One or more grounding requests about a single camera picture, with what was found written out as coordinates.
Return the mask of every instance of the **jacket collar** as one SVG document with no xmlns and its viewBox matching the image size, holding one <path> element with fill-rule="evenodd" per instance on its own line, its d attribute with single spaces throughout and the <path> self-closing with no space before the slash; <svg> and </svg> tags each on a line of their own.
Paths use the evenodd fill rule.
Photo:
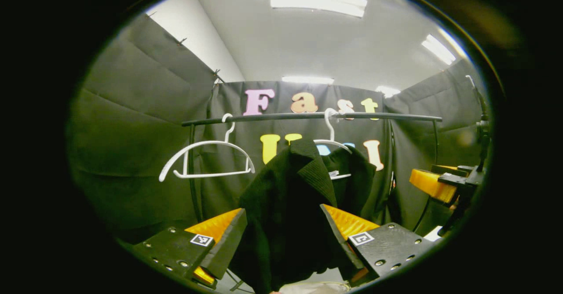
<svg viewBox="0 0 563 294">
<path fill-rule="evenodd" d="M 329 170 L 326 168 L 322 156 L 318 153 L 315 142 L 306 138 L 294 140 L 291 142 L 289 148 L 292 154 L 304 156 L 310 160 L 297 172 L 297 174 L 302 178 L 302 180 L 304 180 L 304 182 L 311 185 L 317 192 L 324 196 L 328 202 L 330 202 L 330 206 L 338 207 L 336 203 L 336 195 L 334 194 L 334 186 L 328 174 Z M 349 148 L 352 150 L 352 154 L 345 152 L 344 149 L 337 149 L 332 152 L 330 156 L 349 162 L 350 166 L 352 166 L 352 164 L 355 166 L 360 164 L 372 166 L 367 162 L 364 156 L 356 150 L 356 148 Z M 358 185 L 369 185 L 369 183 L 362 183 Z"/>
</svg>

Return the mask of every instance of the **black coat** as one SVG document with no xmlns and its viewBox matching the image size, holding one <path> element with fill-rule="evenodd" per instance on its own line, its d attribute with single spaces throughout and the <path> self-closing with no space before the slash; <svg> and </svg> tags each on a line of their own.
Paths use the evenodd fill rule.
<svg viewBox="0 0 563 294">
<path fill-rule="evenodd" d="M 384 212 L 388 189 L 374 183 L 376 168 L 350 147 L 321 156 L 312 140 L 300 139 L 274 156 L 239 200 L 248 226 L 230 268 L 256 294 L 269 294 L 314 272 L 338 266 L 320 204 L 371 220 Z M 329 172 L 352 174 L 330 180 Z"/>
</svg>

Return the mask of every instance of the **black backdrop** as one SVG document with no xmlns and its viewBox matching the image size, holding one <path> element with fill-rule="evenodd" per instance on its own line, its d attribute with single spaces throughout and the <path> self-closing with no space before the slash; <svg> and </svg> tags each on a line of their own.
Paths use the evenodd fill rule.
<svg viewBox="0 0 563 294">
<path fill-rule="evenodd" d="M 205 118 L 215 76 L 146 15 L 97 56 L 66 126 L 72 177 L 107 228 L 131 243 L 197 221 L 186 181 L 158 181 L 188 144 L 181 123 Z"/>
<path fill-rule="evenodd" d="M 76 190 L 70 180 L 68 172 L 67 156 L 65 152 L 66 144 L 62 138 L 62 130 L 68 118 L 68 101 L 73 95 L 74 88 L 79 82 L 92 62 L 93 56 L 99 51 L 107 37 L 124 22 L 128 21 L 133 13 L 130 8 L 138 0 L 29 0 L 34 5 L 33 10 L 28 11 L 21 6 L 10 6 L 6 10 L 8 17 L 14 17 L 19 22 L 17 29 L 19 34 L 24 34 L 26 38 L 21 40 L 8 41 L 8 51 L 14 44 L 16 70 L 25 70 L 26 77 L 37 82 L 44 82 L 45 77 L 57 78 L 58 84 L 48 86 L 37 86 L 42 88 L 44 93 L 30 94 L 29 91 L 19 91 L 29 96 L 44 111 L 42 114 L 52 114 L 54 120 L 26 120 L 24 130 L 30 125 L 33 127 L 33 134 L 38 128 L 52 130 L 53 128 L 61 131 L 54 132 L 52 138 L 52 149 L 50 154 L 55 160 L 51 166 L 44 166 L 49 172 L 48 177 L 53 178 L 53 174 L 60 174 L 60 181 L 56 182 L 58 190 L 50 190 L 45 195 L 38 192 L 45 200 L 38 205 L 42 218 L 50 218 L 48 225 L 34 225 L 43 236 L 49 236 L 47 240 L 42 238 L 42 244 L 48 245 L 48 254 L 55 254 L 58 258 L 50 262 L 49 271 L 42 272 L 36 276 L 45 282 L 38 282 L 42 286 L 57 287 L 60 290 L 76 290 L 77 288 L 88 287 L 90 290 L 127 290 L 129 292 L 146 292 L 147 290 L 183 290 L 183 287 L 176 286 L 161 275 L 154 274 L 144 265 L 138 264 L 136 260 L 129 258 L 123 251 L 115 245 L 105 232 L 98 218 L 81 192 Z M 492 88 L 493 106 L 497 117 L 497 137 L 508 139 L 512 134 L 513 121 L 523 122 L 529 118 L 530 113 L 522 110 L 521 104 L 528 104 L 529 98 L 527 88 L 531 82 L 536 87 L 543 88 L 549 80 L 537 80 L 549 78 L 549 72 L 540 63 L 547 62 L 545 58 L 539 58 L 541 53 L 547 52 L 551 46 L 543 44 L 543 39 L 548 36 L 549 28 L 538 27 L 551 20 L 552 12 L 547 7 L 555 7 L 556 0 L 478 0 L 477 4 L 469 5 L 467 0 L 430 0 L 440 9 L 456 20 L 463 28 L 467 29 L 473 38 L 479 42 L 483 50 L 491 58 L 491 62 L 496 66 L 500 78 L 506 83 L 504 90 L 507 102 L 501 96 L 499 88 Z M 494 42 L 484 30 L 494 26 L 485 16 L 468 17 L 464 12 L 457 10 L 457 7 L 475 7 L 475 5 L 491 5 L 495 10 L 503 14 L 509 22 L 519 31 L 519 44 L 506 47 Z M 139 10 L 146 8 L 147 3 L 137 6 Z M 38 36 L 49 36 L 50 40 L 44 41 L 42 49 L 38 50 L 36 41 L 30 38 Z M 42 57 L 41 62 L 34 64 L 36 71 L 29 71 L 29 62 L 24 62 L 28 58 L 31 49 Z M 60 55 L 53 58 L 53 52 Z M 509 109 L 517 110 L 518 115 L 514 115 Z M 441 252 L 428 260 L 424 267 L 415 269 L 414 273 L 409 273 L 396 282 L 388 282 L 380 289 L 387 290 L 419 290 L 422 288 L 446 288 L 456 289 L 460 282 L 467 290 L 482 290 L 483 286 L 488 288 L 500 289 L 510 287 L 514 284 L 512 280 L 502 272 L 484 272 L 484 262 L 499 262 L 502 258 L 504 265 L 494 267 L 501 268 L 503 271 L 516 272 L 515 263 L 521 263 L 521 257 L 513 255 L 513 234 L 521 231 L 523 221 L 529 216 L 515 216 L 521 214 L 525 201 L 522 194 L 507 194 L 507 188 L 525 187 L 529 183 L 527 176 L 514 177 L 512 171 L 514 166 L 510 164 L 515 159 L 511 154 L 512 149 L 508 142 L 497 142 L 493 166 L 491 168 L 492 177 L 489 184 L 494 187 L 505 188 L 489 190 L 483 200 L 479 212 L 474 214 L 465 226 L 462 234 L 456 238 L 455 242 L 449 244 Z M 31 241 L 30 246 L 37 248 L 37 243 Z M 79 269 L 69 269 L 69 262 L 76 262 L 76 258 L 86 258 L 87 265 L 81 265 Z M 440 285 L 428 284 L 429 279 L 433 279 L 436 271 L 441 271 Z M 520 276 L 524 276 L 522 282 L 517 286 L 521 289 L 530 286 L 526 281 L 526 272 L 519 271 Z"/>
<path fill-rule="evenodd" d="M 444 72 L 384 101 L 389 113 L 442 117 L 442 122 L 436 124 L 439 144 L 437 156 L 431 123 L 391 122 L 395 140 L 393 169 L 396 177 L 392 199 L 398 206 L 394 220 L 410 230 L 416 228 L 421 236 L 428 234 L 436 225 L 443 225 L 451 213 L 410 184 L 412 169 L 430 170 L 435 163 L 475 166 L 480 161 L 476 122 L 481 120 L 481 106 L 467 75 L 480 91 L 484 91 L 481 76 L 475 72 L 475 68 L 467 60 L 460 60 Z"/>
<path fill-rule="evenodd" d="M 382 112 L 382 94 L 374 91 L 366 91 L 358 88 L 336 86 L 326 84 L 299 84 L 287 82 L 238 82 L 217 84 L 213 88 L 213 94 L 207 108 L 208 118 L 220 118 L 225 113 L 233 116 L 242 116 L 247 111 L 248 99 L 246 91 L 271 91 L 273 96 L 260 96 L 266 98 L 268 105 L 265 109 L 259 109 L 257 113 L 292 113 L 293 96 L 308 93 L 311 98 L 311 106 L 317 107 L 314 112 L 324 112 L 327 108 L 339 110 L 337 102 L 348 100 L 352 103 L 356 112 L 365 112 L 362 101 L 370 98 L 377 103 L 376 112 Z M 254 102 L 249 105 L 255 110 Z M 377 140 L 378 156 L 380 159 L 374 164 L 381 162 L 382 170 L 376 173 L 374 188 L 378 192 L 389 190 L 391 179 L 391 130 L 388 120 L 370 120 L 355 118 L 353 120 L 331 120 L 337 142 L 352 144 L 359 152 L 369 157 L 368 149 L 364 142 Z M 199 126 L 204 130 L 201 140 L 223 140 L 225 131 L 230 124 L 210 124 Z M 264 134 L 276 134 L 279 141 L 275 145 L 275 152 L 287 148 L 289 142 L 285 140 L 287 134 L 300 134 L 303 138 L 329 139 L 330 131 L 322 119 L 313 120 L 266 120 L 260 122 L 239 122 L 235 125 L 229 141 L 245 150 L 253 161 L 256 172 L 259 172 L 270 156 L 263 155 L 264 145 L 261 137 Z M 328 150 L 336 147 L 328 145 Z M 195 172 L 220 173 L 241 171 L 244 169 L 245 156 L 231 148 L 223 146 L 201 146 L 194 150 Z M 255 177 L 256 174 L 242 174 L 223 178 L 203 178 L 195 181 L 198 194 L 201 196 L 201 209 L 203 218 L 211 218 L 234 209 L 238 205 L 238 198 Z M 374 210 L 375 200 L 366 201 L 366 209 Z M 362 213 L 362 217 L 374 220 L 378 223 L 389 221 L 387 214 L 374 214 L 373 211 Z"/>
</svg>

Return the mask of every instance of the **white hanger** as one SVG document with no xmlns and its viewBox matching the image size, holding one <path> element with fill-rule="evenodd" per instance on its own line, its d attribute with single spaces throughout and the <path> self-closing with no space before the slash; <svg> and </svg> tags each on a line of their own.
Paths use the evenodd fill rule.
<svg viewBox="0 0 563 294">
<path fill-rule="evenodd" d="M 346 147 L 343 144 L 340 144 L 340 142 L 336 142 L 334 141 L 334 128 L 332 128 L 332 125 L 329 122 L 329 116 L 331 114 L 336 114 L 338 113 L 336 110 L 332 109 L 332 108 L 327 108 L 324 111 L 324 122 L 326 123 L 326 126 L 328 127 L 328 129 L 330 130 L 330 140 L 326 140 L 326 139 L 316 139 L 313 140 L 315 142 L 315 144 L 331 144 L 331 145 L 337 145 L 341 148 L 344 148 L 346 151 L 348 151 L 350 154 L 352 154 L 352 150 L 350 150 L 350 148 Z M 330 180 L 336 180 L 338 178 L 347 178 L 349 176 L 351 176 L 352 174 L 343 174 L 343 175 L 337 175 L 337 176 L 330 176 Z"/>
<path fill-rule="evenodd" d="M 227 114 L 223 115 L 223 119 L 221 121 L 223 121 L 223 123 L 224 123 L 228 116 L 233 116 L 233 115 L 227 113 Z M 170 170 L 171 166 L 174 164 L 174 162 L 178 158 L 180 158 L 181 155 L 184 155 L 183 156 L 183 174 L 180 174 L 177 170 L 173 171 L 174 174 L 178 178 L 211 178 L 213 176 L 245 174 L 245 173 L 248 173 L 248 172 L 255 173 L 254 164 L 252 163 L 252 160 L 250 159 L 248 154 L 244 150 L 242 150 L 239 146 L 229 143 L 229 134 L 231 132 L 233 132 L 234 129 L 235 129 L 235 122 L 233 122 L 231 129 L 227 130 L 227 132 L 225 133 L 225 141 L 223 141 L 223 142 L 221 142 L 219 140 L 208 140 L 208 141 L 204 141 L 204 142 L 196 142 L 195 144 L 191 144 L 191 145 L 183 148 L 182 150 L 178 151 L 170 160 L 168 160 L 168 162 L 165 164 L 165 167 L 162 168 L 161 175 L 158 177 L 158 180 L 160 182 L 163 182 L 163 180 L 165 180 L 166 174 L 168 173 L 168 170 Z M 197 146 L 207 145 L 207 144 L 227 145 L 227 146 L 231 146 L 231 147 L 241 151 L 247 157 L 245 170 L 244 171 L 236 171 L 236 172 L 226 172 L 226 173 L 213 173 L 213 174 L 187 174 L 187 152 L 191 148 L 195 148 Z"/>
</svg>

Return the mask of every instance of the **dark fabric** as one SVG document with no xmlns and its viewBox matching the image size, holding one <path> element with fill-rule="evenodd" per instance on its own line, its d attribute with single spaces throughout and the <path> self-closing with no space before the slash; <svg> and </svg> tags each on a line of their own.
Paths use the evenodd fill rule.
<svg viewBox="0 0 563 294">
<path fill-rule="evenodd" d="M 242 194 L 248 226 L 230 268 L 256 294 L 269 294 L 284 284 L 335 268 L 320 204 L 329 204 L 364 218 L 385 212 L 388 194 L 375 181 L 376 168 L 355 148 L 338 148 L 321 156 L 307 138 L 295 140 L 275 156 Z M 352 174 L 330 180 L 328 172 Z M 366 211 L 373 198 L 378 208 Z"/>
<path fill-rule="evenodd" d="M 297 84 L 287 82 L 231 82 L 217 84 L 213 88 L 213 94 L 208 104 L 207 118 L 221 118 L 225 113 L 233 116 L 242 116 L 247 108 L 247 90 L 273 89 L 275 96 L 269 99 L 267 109 L 260 110 L 263 114 L 292 113 L 290 109 L 292 96 L 300 92 L 308 92 L 315 97 L 318 106 L 317 112 L 324 112 L 327 108 L 338 110 L 337 102 L 340 99 L 350 100 L 354 104 L 356 112 L 364 112 L 361 102 L 366 98 L 371 98 L 378 103 L 376 112 L 383 111 L 383 96 L 380 92 L 362 90 L 360 88 L 337 86 L 326 84 Z M 383 199 L 377 192 L 383 192 L 390 188 L 391 179 L 391 127 L 389 120 L 331 120 L 334 127 L 334 137 L 337 142 L 350 142 L 355 145 L 366 158 L 368 151 L 364 147 L 364 142 L 368 140 L 378 140 L 379 155 L 384 169 L 376 173 L 374 179 L 374 194 L 366 200 L 363 216 L 369 220 L 380 223 L 389 218 L 386 213 L 378 213 L 375 216 L 374 210 L 379 207 L 378 203 Z M 210 124 L 198 126 L 197 130 L 202 130 L 201 140 L 223 140 L 225 131 L 230 128 L 230 124 Z M 328 139 L 330 131 L 324 120 L 265 120 L 256 122 L 238 122 L 233 133 L 230 134 L 229 142 L 241 147 L 252 159 L 256 168 L 256 174 L 264 168 L 262 160 L 263 144 L 260 137 L 263 134 L 277 134 L 280 140 L 276 144 L 279 154 L 288 148 L 289 144 L 285 140 L 286 134 L 301 134 L 304 138 Z M 327 145 L 330 150 L 335 150 L 336 146 Z M 232 172 L 244 169 L 245 156 L 235 149 L 226 146 L 205 145 L 194 148 L 194 168 L 198 174 Z M 240 174 L 237 176 L 223 176 L 217 178 L 197 178 L 195 186 L 198 194 L 201 195 L 203 206 L 203 218 L 212 218 L 218 214 L 237 208 L 239 198 L 245 188 L 256 177 L 256 174 Z"/>
<path fill-rule="evenodd" d="M 481 107 L 476 92 L 466 75 L 470 75 L 480 91 L 484 91 L 480 76 L 467 61 L 461 60 L 444 72 L 423 80 L 384 100 L 386 112 L 440 116 L 438 156 L 432 122 L 392 120 L 394 136 L 393 170 L 396 188 L 390 206 L 394 221 L 416 233 L 426 235 L 435 226 L 443 225 L 451 212 L 410 184 L 412 169 L 430 170 L 435 160 L 440 165 L 474 166 L 479 164 L 480 145 L 477 143 L 476 122 L 481 120 Z"/>
<path fill-rule="evenodd" d="M 69 165 L 76 185 L 117 236 L 135 243 L 169 224 L 197 223 L 189 182 L 157 177 L 188 144 L 189 129 L 181 122 L 205 118 L 214 79 L 209 67 L 144 14 L 92 64 L 70 108 Z"/>
</svg>

